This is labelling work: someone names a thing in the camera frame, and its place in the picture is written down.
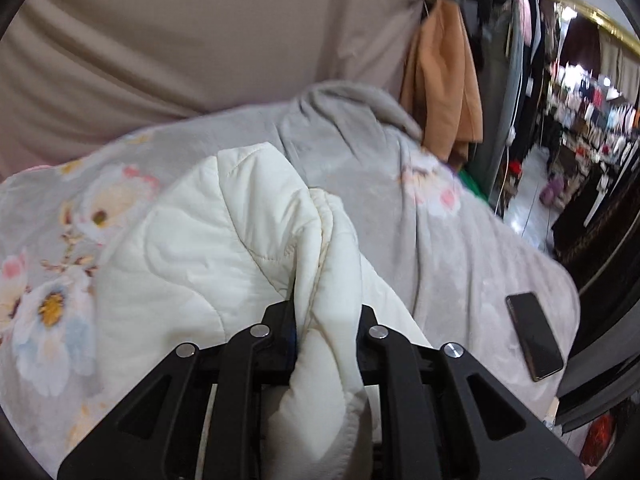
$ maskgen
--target flower print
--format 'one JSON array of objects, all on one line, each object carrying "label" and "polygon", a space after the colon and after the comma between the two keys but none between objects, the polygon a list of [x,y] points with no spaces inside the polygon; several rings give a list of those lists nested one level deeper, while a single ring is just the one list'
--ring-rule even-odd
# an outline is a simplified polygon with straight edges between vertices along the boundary
[{"label": "flower print", "polygon": [[73,207],[74,203],[71,201],[63,202],[62,206],[60,206],[58,221],[65,228],[65,231],[69,231],[73,226]]},{"label": "flower print", "polygon": [[105,244],[139,218],[158,193],[158,180],[136,166],[106,166],[84,193],[74,226],[98,244]]},{"label": "flower print", "polygon": [[84,437],[98,425],[104,416],[113,408],[114,403],[109,402],[102,394],[85,400],[80,406],[78,414],[74,417],[74,423],[66,436],[66,452],[71,453]]},{"label": "flower print", "polygon": [[147,130],[126,136],[123,140],[127,144],[145,144],[154,138],[154,132]]},{"label": "flower print", "polygon": [[432,216],[446,218],[460,209],[462,185],[431,153],[415,153],[402,169],[402,183],[416,206],[423,206]]},{"label": "flower print", "polygon": [[121,155],[125,150],[126,145],[123,142],[110,142],[87,156],[57,166],[56,171],[63,181],[69,181],[77,178],[89,168],[96,168],[109,162],[112,158]]},{"label": "flower print", "polygon": [[65,164],[57,166],[56,171],[62,177],[62,180],[71,180],[77,176],[74,173],[79,171],[80,168],[82,168],[82,159],[77,158],[76,160],[70,160]]},{"label": "flower print", "polygon": [[9,256],[0,267],[0,334],[9,326],[27,286],[27,253]]},{"label": "flower print", "polygon": [[95,368],[94,303],[90,278],[69,266],[22,297],[14,319],[12,350],[20,375],[43,396],[58,396],[71,371]]}]

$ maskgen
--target floral blanket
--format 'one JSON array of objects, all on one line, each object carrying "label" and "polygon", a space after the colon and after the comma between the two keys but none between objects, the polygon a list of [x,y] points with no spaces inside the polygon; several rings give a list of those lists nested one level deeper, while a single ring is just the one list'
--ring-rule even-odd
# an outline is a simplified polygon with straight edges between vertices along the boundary
[{"label": "floral blanket", "polygon": [[467,347],[541,418],[562,374],[533,383],[504,305],[534,291],[567,355],[575,287],[419,149],[382,91],[332,82],[287,103],[140,130],[0,186],[0,405],[55,477],[117,402],[105,391],[94,276],[162,190],[219,150],[270,142],[308,187],[340,196],[364,257],[428,340]]}]

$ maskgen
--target smartphone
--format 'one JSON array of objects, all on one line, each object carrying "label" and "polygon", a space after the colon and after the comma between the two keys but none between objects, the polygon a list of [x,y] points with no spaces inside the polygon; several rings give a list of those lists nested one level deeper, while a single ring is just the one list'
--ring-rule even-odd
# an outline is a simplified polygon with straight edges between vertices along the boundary
[{"label": "smartphone", "polygon": [[536,295],[515,294],[506,301],[531,378],[537,382],[562,370],[562,354]]}]

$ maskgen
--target pink flower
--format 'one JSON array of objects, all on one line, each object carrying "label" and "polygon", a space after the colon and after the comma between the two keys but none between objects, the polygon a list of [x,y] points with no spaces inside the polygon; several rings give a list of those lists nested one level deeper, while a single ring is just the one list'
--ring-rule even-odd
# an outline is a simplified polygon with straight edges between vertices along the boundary
[{"label": "pink flower", "polygon": [[122,174],[127,178],[134,178],[135,176],[140,176],[140,170],[135,166],[125,166]]},{"label": "pink flower", "polygon": [[452,189],[445,189],[440,194],[440,201],[447,209],[452,210],[456,205],[456,195]]},{"label": "pink flower", "polygon": [[10,325],[27,290],[27,253],[8,256],[0,272],[0,333]]}]

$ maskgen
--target cable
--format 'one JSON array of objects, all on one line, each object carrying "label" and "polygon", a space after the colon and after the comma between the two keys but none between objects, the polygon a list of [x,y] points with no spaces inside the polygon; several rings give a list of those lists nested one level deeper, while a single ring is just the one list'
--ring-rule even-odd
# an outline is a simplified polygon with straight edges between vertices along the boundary
[{"label": "cable", "polygon": [[500,187],[500,193],[498,193],[498,202],[495,205],[494,215],[498,214],[498,207],[500,206],[500,197],[504,191],[504,185],[507,183],[507,175],[509,174],[509,147],[505,146],[507,163],[504,167],[504,179],[502,180],[502,186]]}]

